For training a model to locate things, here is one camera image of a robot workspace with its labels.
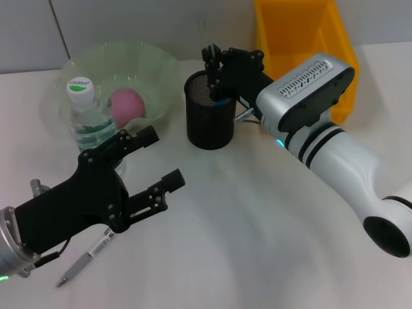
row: pink ball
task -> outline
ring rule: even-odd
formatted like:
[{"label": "pink ball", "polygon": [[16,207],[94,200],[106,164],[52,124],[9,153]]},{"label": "pink ball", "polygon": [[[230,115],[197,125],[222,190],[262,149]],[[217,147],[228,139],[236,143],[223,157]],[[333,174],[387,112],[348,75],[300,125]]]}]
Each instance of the pink ball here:
[{"label": "pink ball", "polygon": [[109,107],[118,129],[135,118],[143,118],[145,107],[142,97],[133,89],[122,88],[110,96]]}]

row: ballpoint pen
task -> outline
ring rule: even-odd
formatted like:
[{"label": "ballpoint pen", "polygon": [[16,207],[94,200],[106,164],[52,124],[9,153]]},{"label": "ballpoint pen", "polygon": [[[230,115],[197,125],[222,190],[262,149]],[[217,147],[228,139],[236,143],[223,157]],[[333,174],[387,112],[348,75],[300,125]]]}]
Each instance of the ballpoint pen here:
[{"label": "ballpoint pen", "polygon": [[64,273],[56,287],[58,288],[72,280],[113,239],[114,235],[115,233],[111,229],[105,230],[104,235]]}]

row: mesh cup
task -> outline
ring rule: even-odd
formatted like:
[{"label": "mesh cup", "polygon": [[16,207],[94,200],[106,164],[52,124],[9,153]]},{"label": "mesh cup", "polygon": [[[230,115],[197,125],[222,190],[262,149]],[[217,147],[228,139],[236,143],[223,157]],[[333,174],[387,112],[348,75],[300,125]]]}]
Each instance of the mesh cup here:
[{"label": "mesh cup", "polygon": [[185,83],[187,137],[196,147],[215,150],[233,137],[236,101],[215,102],[209,98],[206,71],[190,76]]}]

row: yellow plastic bin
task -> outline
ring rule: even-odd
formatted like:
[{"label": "yellow plastic bin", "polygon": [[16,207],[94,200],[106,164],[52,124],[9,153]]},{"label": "yellow plastic bin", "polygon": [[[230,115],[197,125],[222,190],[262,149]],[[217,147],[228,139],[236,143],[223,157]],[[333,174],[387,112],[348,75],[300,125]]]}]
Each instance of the yellow plastic bin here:
[{"label": "yellow plastic bin", "polygon": [[333,0],[255,0],[257,48],[265,53],[265,73],[276,80],[318,52],[355,68],[355,78],[332,108],[341,124],[353,111],[359,66]]}]

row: plastic bottle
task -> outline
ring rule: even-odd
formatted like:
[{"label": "plastic bottle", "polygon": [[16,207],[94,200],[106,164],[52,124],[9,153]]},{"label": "plastic bottle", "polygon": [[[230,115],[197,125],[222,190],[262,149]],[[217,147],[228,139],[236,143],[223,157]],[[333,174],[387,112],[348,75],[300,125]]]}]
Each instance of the plastic bottle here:
[{"label": "plastic bottle", "polygon": [[[95,148],[116,134],[117,127],[110,110],[95,95],[95,87],[87,77],[76,77],[68,82],[67,93],[71,100],[70,123],[80,151]],[[116,172],[124,172],[120,162]]]}]

